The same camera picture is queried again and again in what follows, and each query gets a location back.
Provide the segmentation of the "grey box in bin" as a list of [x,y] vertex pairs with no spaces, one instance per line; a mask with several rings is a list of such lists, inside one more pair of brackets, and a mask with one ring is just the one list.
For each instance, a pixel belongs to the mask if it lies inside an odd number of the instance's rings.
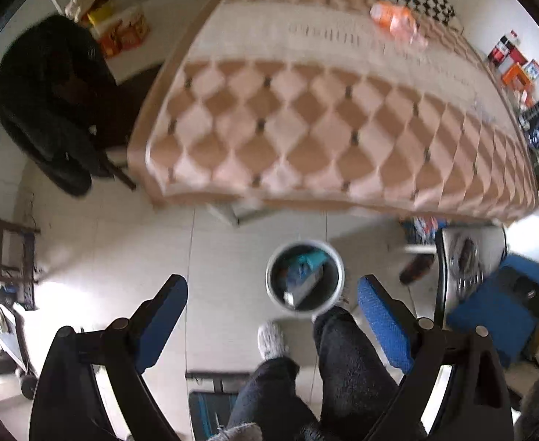
[[286,306],[297,308],[322,280],[321,273],[312,273],[305,279],[291,279],[286,282],[283,300]]

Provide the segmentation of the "white round trash bin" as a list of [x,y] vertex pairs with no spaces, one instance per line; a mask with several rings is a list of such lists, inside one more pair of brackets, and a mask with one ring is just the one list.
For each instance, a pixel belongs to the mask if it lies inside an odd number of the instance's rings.
[[339,253],[318,240],[283,244],[271,255],[265,269],[268,298],[297,318],[314,318],[335,306],[345,279]]

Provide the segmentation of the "red white drink carton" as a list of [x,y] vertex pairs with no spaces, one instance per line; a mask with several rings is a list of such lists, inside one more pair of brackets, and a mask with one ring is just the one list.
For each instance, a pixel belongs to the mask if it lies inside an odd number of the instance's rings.
[[496,67],[503,63],[507,57],[511,57],[514,63],[524,65],[527,62],[527,58],[518,49],[520,38],[517,32],[510,30],[509,33],[504,34],[492,48],[488,55],[489,63]]

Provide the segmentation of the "black bag on chair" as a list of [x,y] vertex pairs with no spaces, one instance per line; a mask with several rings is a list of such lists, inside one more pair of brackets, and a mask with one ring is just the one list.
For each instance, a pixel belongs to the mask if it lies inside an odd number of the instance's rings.
[[95,178],[135,182],[107,151],[127,145],[137,109],[91,33],[61,15],[33,25],[0,62],[0,123],[62,191],[83,197]]

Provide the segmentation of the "orange box by wall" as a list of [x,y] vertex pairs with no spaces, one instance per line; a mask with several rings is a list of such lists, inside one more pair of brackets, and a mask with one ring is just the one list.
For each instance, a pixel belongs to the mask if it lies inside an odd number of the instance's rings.
[[502,81],[506,87],[519,92],[527,91],[532,84],[531,78],[528,77],[524,68],[518,63],[514,63],[509,67],[503,74]]

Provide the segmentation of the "metal tray with utensils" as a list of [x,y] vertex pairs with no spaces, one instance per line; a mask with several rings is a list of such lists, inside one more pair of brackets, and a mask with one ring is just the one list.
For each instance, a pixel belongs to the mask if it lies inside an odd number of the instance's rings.
[[503,261],[506,232],[496,225],[451,225],[435,236],[439,262],[434,322],[445,327],[447,315],[464,303]]

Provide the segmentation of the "orange plastic snack wrapper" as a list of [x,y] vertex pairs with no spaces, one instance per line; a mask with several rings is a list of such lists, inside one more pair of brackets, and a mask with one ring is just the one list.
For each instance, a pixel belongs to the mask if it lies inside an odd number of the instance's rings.
[[428,46],[428,40],[420,33],[416,18],[406,6],[379,1],[371,6],[370,16],[397,41],[421,50]]

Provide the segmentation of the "person leg dark trousers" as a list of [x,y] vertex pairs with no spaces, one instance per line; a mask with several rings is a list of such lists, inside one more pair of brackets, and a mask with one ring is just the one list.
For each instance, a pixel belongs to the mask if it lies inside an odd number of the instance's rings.
[[397,394],[398,384],[351,313],[334,306],[313,322],[322,378],[321,414],[296,394],[290,357],[261,364],[234,403],[217,440],[363,440]]

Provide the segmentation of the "orange cardboard box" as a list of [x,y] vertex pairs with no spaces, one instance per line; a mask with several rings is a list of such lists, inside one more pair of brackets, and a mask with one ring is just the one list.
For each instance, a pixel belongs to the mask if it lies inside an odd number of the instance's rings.
[[142,6],[131,7],[95,29],[102,55],[113,58],[142,46],[151,32]]

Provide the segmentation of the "blue plastic snack wrapper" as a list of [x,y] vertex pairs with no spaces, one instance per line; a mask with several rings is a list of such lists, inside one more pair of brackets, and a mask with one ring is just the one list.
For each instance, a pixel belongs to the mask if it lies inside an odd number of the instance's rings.
[[305,279],[315,273],[329,260],[322,250],[312,250],[289,258],[285,263],[285,281],[291,279]]

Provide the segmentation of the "grey slipper left foot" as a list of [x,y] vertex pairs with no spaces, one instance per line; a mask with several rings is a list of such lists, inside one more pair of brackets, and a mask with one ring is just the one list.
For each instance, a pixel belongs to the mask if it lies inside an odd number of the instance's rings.
[[275,322],[264,323],[258,328],[257,347],[262,361],[289,357],[290,354],[285,333]]

